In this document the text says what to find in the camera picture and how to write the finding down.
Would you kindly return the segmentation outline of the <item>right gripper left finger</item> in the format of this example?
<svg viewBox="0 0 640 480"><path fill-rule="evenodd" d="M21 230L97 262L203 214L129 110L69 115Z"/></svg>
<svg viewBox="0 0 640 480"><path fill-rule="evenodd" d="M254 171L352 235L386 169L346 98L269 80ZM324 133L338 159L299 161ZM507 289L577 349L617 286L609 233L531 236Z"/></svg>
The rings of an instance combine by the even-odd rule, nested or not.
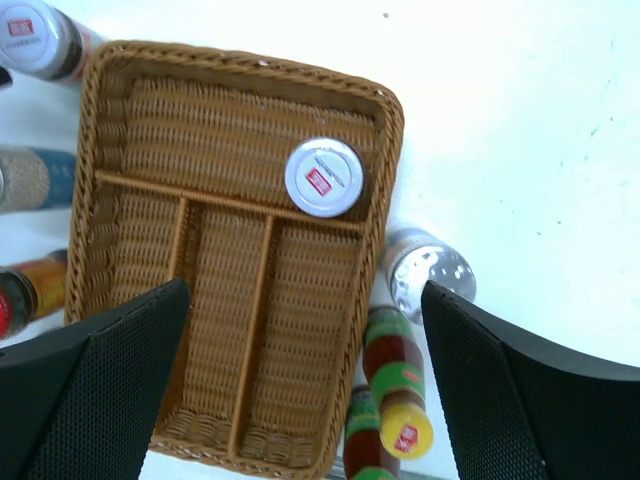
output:
<svg viewBox="0 0 640 480"><path fill-rule="evenodd" d="M190 303L174 279L2 349L2 478L138 478Z"/></svg>

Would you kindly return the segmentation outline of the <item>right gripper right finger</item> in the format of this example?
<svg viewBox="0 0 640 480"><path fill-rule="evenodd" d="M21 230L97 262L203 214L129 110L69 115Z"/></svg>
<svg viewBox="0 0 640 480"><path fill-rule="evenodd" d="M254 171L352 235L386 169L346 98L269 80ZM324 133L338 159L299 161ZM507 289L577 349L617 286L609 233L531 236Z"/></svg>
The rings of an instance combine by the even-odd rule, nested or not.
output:
<svg viewBox="0 0 640 480"><path fill-rule="evenodd" d="M432 281L421 307L460 478L638 478L638 368L554 343Z"/></svg>

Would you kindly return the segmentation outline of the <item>white-lid spice jar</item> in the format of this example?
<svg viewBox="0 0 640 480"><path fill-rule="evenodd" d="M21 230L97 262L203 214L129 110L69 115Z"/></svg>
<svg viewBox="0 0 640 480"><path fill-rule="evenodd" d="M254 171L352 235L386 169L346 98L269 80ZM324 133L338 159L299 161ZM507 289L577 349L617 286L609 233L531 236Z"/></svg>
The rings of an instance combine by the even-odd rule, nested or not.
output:
<svg viewBox="0 0 640 480"><path fill-rule="evenodd" d="M1 66L62 85L81 82L105 39L43 1L1 3Z"/></svg>
<svg viewBox="0 0 640 480"><path fill-rule="evenodd" d="M362 195L364 180L363 164L355 150L330 137L299 144L284 172L289 198L300 210L319 218L349 211Z"/></svg>

